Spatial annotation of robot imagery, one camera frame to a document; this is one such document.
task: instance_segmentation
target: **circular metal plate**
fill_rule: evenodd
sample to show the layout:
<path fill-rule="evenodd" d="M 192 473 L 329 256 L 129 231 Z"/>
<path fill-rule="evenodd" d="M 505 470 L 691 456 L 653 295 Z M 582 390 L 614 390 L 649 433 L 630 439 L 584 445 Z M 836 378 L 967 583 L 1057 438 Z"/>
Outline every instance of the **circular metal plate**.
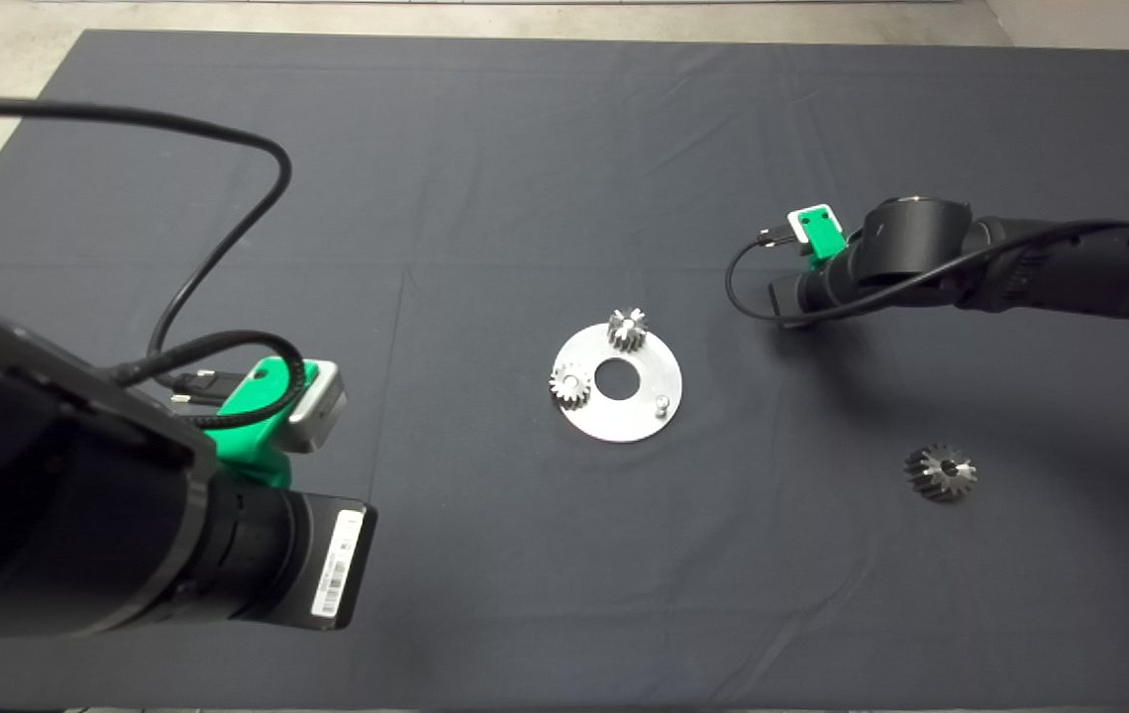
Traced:
<path fill-rule="evenodd" d="M 679 361 L 665 342 L 648 333 L 633 352 L 620 352 L 609 343 L 609 325 L 579 331 L 555 355 L 555 364 L 577 364 L 592 375 L 609 360 L 631 364 L 640 375 L 640 388 L 631 398 L 614 400 L 592 387 L 590 397 L 576 410 L 560 410 L 574 425 L 601 441 L 641 441 L 659 432 L 674 417 L 683 396 Z"/>

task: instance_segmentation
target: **black cable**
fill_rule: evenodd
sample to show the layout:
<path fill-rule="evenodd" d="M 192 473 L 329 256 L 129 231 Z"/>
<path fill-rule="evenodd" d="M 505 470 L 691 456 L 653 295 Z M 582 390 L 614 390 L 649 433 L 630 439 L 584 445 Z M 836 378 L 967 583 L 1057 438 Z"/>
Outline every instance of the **black cable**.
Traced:
<path fill-rule="evenodd" d="M 945 275 L 948 272 L 962 270 L 962 267 L 971 265 L 971 263 L 977 263 L 982 261 L 982 258 L 1007 252 L 1007 249 L 1023 247 L 1023 245 L 1059 243 L 1059 240 L 1070 238 L 1071 235 L 1085 234 L 1086 231 L 1121 229 L 1121 227 L 1129 227 L 1129 221 L 1095 220 L 1056 222 L 1054 225 L 1040 227 L 1040 229 L 1032 231 L 1023 231 L 1023 234 L 1014 236 L 1014 238 L 1003 239 L 1000 243 L 988 245 L 988 247 L 973 249 L 972 253 L 966 253 L 962 256 L 951 258 L 951 261 L 945 262 L 937 267 L 933 267 L 930 271 L 921 272 L 919 275 L 899 281 L 899 283 L 895 283 L 890 288 L 878 289 L 876 292 L 868 294 L 867 297 L 854 299 L 854 301 L 847 303 L 839 303 L 837 307 L 828 307 L 825 310 L 805 311 L 802 313 L 802 315 L 760 315 L 758 311 L 752 311 L 749 310 L 749 308 L 741 306 L 739 301 L 736 299 L 735 289 L 732 287 L 732 273 L 736 270 L 735 263 L 739 263 L 741 257 L 745 255 L 745 253 L 749 253 L 749 249 L 761 244 L 746 245 L 741 253 L 737 253 L 737 256 L 732 258 L 732 266 L 729 266 L 729 269 L 724 273 L 724 279 L 727 283 L 726 289 L 728 292 L 728 299 L 732 299 L 733 306 L 736 306 L 737 310 L 741 310 L 743 315 L 754 317 L 756 320 L 774 322 L 774 324 L 778 325 L 808 325 L 812 324 L 812 322 L 835 320 L 838 317 L 850 317 L 852 315 L 858 315 L 858 313 L 881 310 L 882 307 L 893 302 L 894 298 L 903 294 L 909 289 L 919 288 L 919 285 L 926 283 L 926 281 L 939 279 L 939 276 Z"/>
<path fill-rule="evenodd" d="M 147 356 L 138 361 L 128 361 L 125 364 L 112 367 L 112 369 L 106 370 L 106 376 L 117 387 L 130 387 L 130 385 L 138 385 L 154 378 L 156 375 L 193 364 L 194 361 L 207 360 L 213 353 L 226 352 L 236 346 L 244 346 L 244 344 L 268 346 L 283 358 L 283 362 L 287 364 L 287 388 L 283 389 L 283 393 L 270 405 L 261 406 L 260 410 L 244 411 L 243 414 L 183 416 L 183 419 L 204 430 L 234 429 L 239 425 L 255 424 L 256 421 L 278 414 L 288 403 L 296 400 L 299 394 L 305 391 L 305 361 L 301 353 L 292 343 L 275 334 L 251 329 L 220 331 L 220 333 L 192 338 L 187 343 L 177 344 L 164 352 L 148 353 Z"/>
<path fill-rule="evenodd" d="M 771 319 L 770 315 L 760 315 L 760 313 L 750 310 L 744 303 L 741 303 L 741 298 L 736 294 L 736 285 L 733 284 L 733 275 L 736 274 L 736 266 L 741 263 L 741 258 L 745 257 L 746 254 L 754 249 L 755 247 L 777 247 L 778 245 L 786 245 L 789 243 L 795 243 L 795 238 L 777 238 L 777 239 L 763 239 L 759 238 L 754 243 L 746 244 L 737 250 L 736 255 L 732 257 L 732 262 L 727 263 L 727 271 L 723 272 L 723 289 L 727 290 L 727 298 L 730 299 L 732 306 L 736 307 L 738 313 L 745 315 L 746 317 L 754 317 L 755 320 L 768 320 Z"/>
<path fill-rule="evenodd" d="M 238 130 L 233 126 L 216 125 L 212 122 L 201 121 L 201 118 L 182 117 L 178 114 L 154 112 L 154 109 L 113 107 L 113 105 L 106 104 L 11 98 L 0 98 L 0 117 L 71 118 L 71 121 L 102 122 L 112 123 L 112 125 L 156 127 L 156 130 L 172 131 L 177 134 L 196 135 L 201 137 L 201 139 L 236 143 L 251 149 L 264 150 L 265 153 L 270 153 L 274 158 L 274 161 L 278 164 L 278 175 L 274 177 L 274 184 L 270 186 L 265 195 L 262 195 L 261 200 L 257 200 L 251 211 L 247 211 L 243 218 L 239 218 L 238 222 L 235 222 L 233 229 L 226 234 L 225 238 L 221 238 L 220 243 L 217 243 L 212 252 L 208 253 L 203 262 L 199 263 L 196 270 L 191 272 L 182 287 L 176 290 L 165 310 L 160 313 L 156 328 L 151 331 L 147 353 L 158 353 L 165 349 L 165 338 L 167 337 L 167 333 L 169 333 L 176 313 L 189 301 L 190 294 L 194 292 L 194 289 L 199 288 L 199 283 L 202 283 L 208 273 L 212 271 L 212 267 L 221 261 L 221 257 L 225 257 L 225 254 L 234 247 L 235 243 L 238 243 L 238 239 L 243 238 L 244 234 L 248 229 L 252 229 L 252 226 L 256 221 L 260 221 L 261 217 L 265 215 L 265 212 L 274 206 L 274 203 L 278 202 L 283 191 L 287 191 L 287 185 L 292 181 L 292 159 L 288 157 L 287 150 L 278 142 L 265 139 L 264 135 Z M 163 373 L 156 373 L 154 378 L 161 385 L 172 385 L 173 382 L 170 377 Z"/>

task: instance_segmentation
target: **white sticker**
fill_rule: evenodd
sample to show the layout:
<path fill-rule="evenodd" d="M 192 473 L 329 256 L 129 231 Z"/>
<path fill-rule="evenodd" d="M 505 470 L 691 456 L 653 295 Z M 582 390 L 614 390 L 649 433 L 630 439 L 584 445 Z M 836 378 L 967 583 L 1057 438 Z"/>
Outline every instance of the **white sticker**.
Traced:
<path fill-rule="evenodd" d="M 327 558 L 323 564 L 323 579 L 318 582 L 318 590 L 314 592 L 314 606 L 310 607 L 310 614 L 315 617 L 330 619 L 340 610 L 343 582 L 349 578 L 352 552 L 358 547 L 361 518 L 362 513 L 358 510 L 340 510 L 334 519 L 331 545 L 327 547 Z"/>

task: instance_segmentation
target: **small gear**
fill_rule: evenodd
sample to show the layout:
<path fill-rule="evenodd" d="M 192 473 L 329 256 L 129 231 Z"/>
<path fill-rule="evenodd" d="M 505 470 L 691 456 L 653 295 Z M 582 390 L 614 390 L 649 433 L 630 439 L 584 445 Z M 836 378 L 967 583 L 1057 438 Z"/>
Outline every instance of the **small gear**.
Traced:
<path fill-rule="evenodd" d="M 908 456 L 904 470 L 908 470 L 912 491 L 936 502 L 955 502 L 978 482 L 978 468 L 962 451 L 946 443 L 914 451 Z"/>
<path fill-rule="evenodd" d="M 640 307 L 629 311 L 614 310 L 609 316 L 609 343 L 620 352 L 633 352 L 642 346 L 648 322 Z"/>
<path fill-rule="evenodd" d="M 560 364 L 552 370 L 552 397 L 562 410 L 577 410 L 592 396 L 592 375 L 577 364 Z"/>

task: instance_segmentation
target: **green bracket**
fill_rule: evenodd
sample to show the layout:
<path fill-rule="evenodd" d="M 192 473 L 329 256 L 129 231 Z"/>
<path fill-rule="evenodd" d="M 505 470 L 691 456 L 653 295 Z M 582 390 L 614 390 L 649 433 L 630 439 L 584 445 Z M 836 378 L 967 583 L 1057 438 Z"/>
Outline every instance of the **green bracket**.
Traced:
<path fill-rule="evenodd" d="M 830 206 L 811 206 L 789 213 L 789 226 L 799 243 L 809 249 L 811 270 L 819 270 L 828 258 L 846 248 L 846 235 Z"/>
<path fill-rule="evenodd" d="M 318 373 L 316 364 L 305 362 L 305 385 L 314 384 Z M 255 369 L 217 411 L 219 416 L 243 414 L 268 406 L 282 396 L 287 389 L 287 364 L 279 356 L 256 362 Z M 287 410 L 255 424 L 239 425 L 238 429 L 210 430 L 208 437 L 217 443 L 217 460 L 233 473 L 252 478 L 270 487 L 287 488 L 292 484 L 292 464 L 286 452 L 274 446 L 274 432 L 287 423 L 296 402 Z"/>

